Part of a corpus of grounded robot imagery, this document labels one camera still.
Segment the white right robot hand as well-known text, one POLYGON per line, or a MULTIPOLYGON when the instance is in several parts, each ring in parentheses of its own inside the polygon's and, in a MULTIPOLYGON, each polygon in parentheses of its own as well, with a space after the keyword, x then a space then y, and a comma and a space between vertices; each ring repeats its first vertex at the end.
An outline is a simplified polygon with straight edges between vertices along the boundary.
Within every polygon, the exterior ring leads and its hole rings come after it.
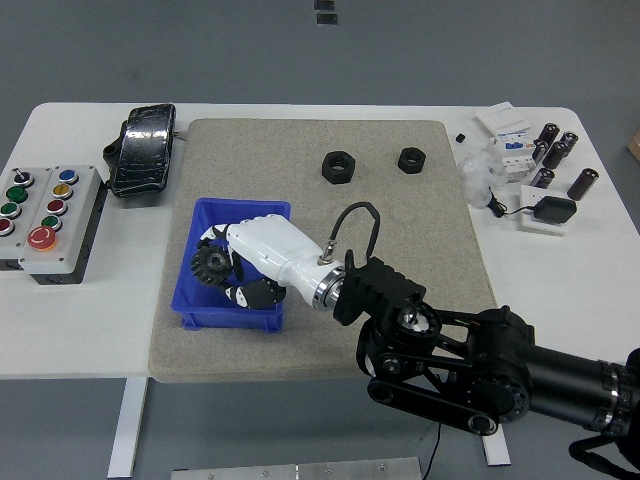
POLYGON ((344 266, 285 217, 270 214, 236 224, 213 225, 197 244, 190 268, 196 279, 220 288, 244 308, 280 302, 288 287, 318 311, 335 307, 344 266))

